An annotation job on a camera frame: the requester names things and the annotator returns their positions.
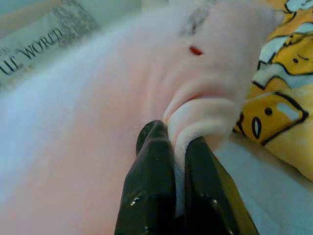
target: red bead eye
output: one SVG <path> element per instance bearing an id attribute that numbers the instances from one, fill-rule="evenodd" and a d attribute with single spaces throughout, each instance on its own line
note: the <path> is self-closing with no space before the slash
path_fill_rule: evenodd
<path id="1" fill-rule="evenodd" d="M 190 46 L 189 50 L 191 51 L 191 53 L 193 53 L 194 55 L 202 55 L 203 51 L 200 50 L 199 48 L 195 47 L 195 46 Z"/>

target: white surface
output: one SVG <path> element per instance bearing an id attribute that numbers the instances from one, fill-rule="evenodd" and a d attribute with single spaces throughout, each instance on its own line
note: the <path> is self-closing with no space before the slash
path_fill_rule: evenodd
<path id="1" fill-rule="evenodd" d="M 313 235 L 311 181 L 239 135 L 216 156 L 234 179 L 260 235 Z"/>

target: cartoon print fabric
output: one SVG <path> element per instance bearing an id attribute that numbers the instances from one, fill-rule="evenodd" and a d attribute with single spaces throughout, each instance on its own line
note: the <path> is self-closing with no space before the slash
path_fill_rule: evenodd
<path id="1" fill-rule="evenodd" d="M 313 181 L 313 0 L 267 0 L 282 24 L 261 50 L 234 131 Z"/>

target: yellow fabric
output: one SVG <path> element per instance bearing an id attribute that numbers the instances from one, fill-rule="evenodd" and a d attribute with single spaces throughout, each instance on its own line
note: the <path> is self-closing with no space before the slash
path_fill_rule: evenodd
<path id="1" fill-rule="evenodd" d="M 234 130 L 313 181 L 313 1 L 267 2 L 285 18 L 261 50 Z"/>

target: pink fur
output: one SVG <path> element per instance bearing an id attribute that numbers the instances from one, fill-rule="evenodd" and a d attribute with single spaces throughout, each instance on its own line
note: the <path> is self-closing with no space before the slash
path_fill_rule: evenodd
<path id="1" fill-rule="evenodd" d="M 175 5 L 100 34 L 1 100 L 1 153 L 21 162 L 2 234 L 113 234 L 135 141 L 155 119 L 175 148 L 181 213 L 188 143 L 209 135 L 215 146 L 230 132 L 276 24 L 269 9 L 222 1 L 187 37 L 187 12 Z"/>

